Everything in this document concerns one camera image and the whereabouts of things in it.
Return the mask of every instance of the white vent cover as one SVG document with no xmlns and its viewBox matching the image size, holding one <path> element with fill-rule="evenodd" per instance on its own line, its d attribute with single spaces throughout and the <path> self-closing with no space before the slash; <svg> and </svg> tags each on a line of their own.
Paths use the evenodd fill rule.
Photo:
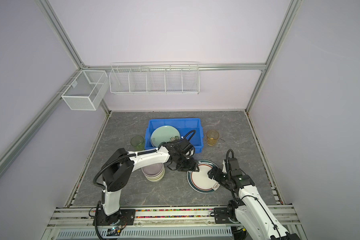
<svg viewBox="0 0 360 240">
<path fill-rule="evenodd" d="M 108 228 L 99 229 L 103 238 L 189 238 L 189 237 L 227 237 L 232 236 L 231 227 L 142 227 L 125 228 L 120 236 L 107 236 Z M 93 228 L 61 229 L 58 239 L 94 239 Z"/>
</svg>

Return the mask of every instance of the gray marble surface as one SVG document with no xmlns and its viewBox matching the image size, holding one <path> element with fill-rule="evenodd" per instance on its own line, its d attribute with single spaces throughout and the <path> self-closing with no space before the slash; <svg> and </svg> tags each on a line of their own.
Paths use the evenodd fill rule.
<svg viewBox="0 0 360 240">
<path fill-rule="evenodd" d="M 96 152 L 84 175 L 73 205 L 95 206 L 101 199 L 101 189 L 92 184 L 93 177 L 109 157 L 121 147 L 132 151 L 130 140 L 135 135 L 145 136 L 150 119 L 200 118 L 204 132 L 204 147 L 193 157 L 207 159 L 222 167 L 226 151 L 233 149 L 239 165 L 255 182 L 261 197 L 268 205 L 276 204 L 269 180 L 244 112 L 132 112 L 112 113 Z M 206 132 L 215 129 L 220 133 L 218 143 L 206 144 Z M 220 186 L 215 192 L 202 194 L 193 190 L 186 172 L 165 169 L 164 178 L 158 182 L 147 180 L 141 169 L 134 171 L 120 197 L 120 206 L 161 205 L 226 205 L 231 193 Z"/>
</svg>

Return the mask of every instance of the blue plastic bin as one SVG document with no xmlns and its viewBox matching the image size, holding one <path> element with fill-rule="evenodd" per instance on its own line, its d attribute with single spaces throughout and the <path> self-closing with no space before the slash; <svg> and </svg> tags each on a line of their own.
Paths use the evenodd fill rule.
<svg viewBox="0 0 360 240">
<path fill-rule="evenodd" d="M 203 128 L 200 121 L 200 118 L 169 118 L 169 119 L 151 119 L 148 122 L 148 128 L 145 132 L 145 149 L 155 148 L 151 144 L 151 135 L 152 133 L 161 126 L 172 126 L 176 128 L 180 137 L 184 137 L 191 130 L 196 130 L 195 135 L 191 138 L 191 144 L 195 147 L 195 153 L 201 153 L 203 149 Z"/>
</svg>

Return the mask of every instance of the robotic arm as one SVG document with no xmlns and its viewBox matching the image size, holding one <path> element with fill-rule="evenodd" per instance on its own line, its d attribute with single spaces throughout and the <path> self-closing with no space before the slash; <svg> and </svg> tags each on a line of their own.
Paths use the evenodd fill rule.
<svg viewBox="0 0 360 240">
<path fill-rule="evenodd" d="M 94 219 L 97 233 L 97 225 L 115 225 L 123 218 L 119 205 L 121 189 L 133 171 L 155 163 L 164 163 L 170 170 L 199 171 L 197 160 L 192 157 L 195 149 L 189 142 L 194 134 L 195 130 L 178 141 L 162 143 L 156 149 L 141 152 L 127 152 L 121 148 L 110 157 L 93 179 L 93 184 L 102 188 L 102 200 L 97 205 L 98 208 L 101 204 L 102 208 L 100 211 L 96 209 Z M 214 167 L 208 172 L 209 178 L 232 193 L 233 200 L 227 205 L 226 217 L 231 222 L 241 223 L 254 240 L 299 240 L 296 234 L 289 234 L 278 222 L 259 195 L 253 180 L 243 173 L 231 149 L 227 152 L 223 169 Z M 101 175 L 103 184 L 97 182 Z"/>
<path fill-rule="evenodd" d="M 232 222 L 240 222 L 253 240 L 299 240 L 296 234 L 290 234 L 278 222 L 261 198 L 253 180 L 243 173 L 231 149 L 223 161 L 223 169 L 213 167 L 208 172 L 210 179 L 232 192 L 233 200 L 227 205 L 226 217 Z"/>
<path fill-rule="evenodd" d="M 107 223 L 112 223 L 117 219 L 120 210 L 121 189 L 127 184 L 131 173 L 141 167 L 156 163 L 173 163 L 178 171 L 198 172 L 197 161 L 192 158 L 195 148 L 189 140 L 196 133 L 195 130 L 187 133 L 182 139 L 175 142 L 162 143 L 158 148 L 140 151 L 127 152 L 124 148 L 118 149 L 109 160 L 102 166 L 102 169 L 93 179 L 93 184 L 102 188 L 102 210 L 108 217 Z M 97 179 L 102 175 L 103 184 L 99 184 Z"/>
</svg>

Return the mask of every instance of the white wire rack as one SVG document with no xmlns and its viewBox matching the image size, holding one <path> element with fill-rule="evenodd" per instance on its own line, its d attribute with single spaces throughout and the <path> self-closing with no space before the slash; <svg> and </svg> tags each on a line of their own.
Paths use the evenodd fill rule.
<svg viewBox="0 0 360 240">
<path fill-rule="evenodd" d="M 110 92 L 114 94 L 200 92 L 198 65 L 111 66 L 109 83 Z"/>
<path fill-rule="evenodd" d="M 72 110 L 95 111 L 109 85 L 105 71 L 82 70 L 61 97 Z"/>
</svg>

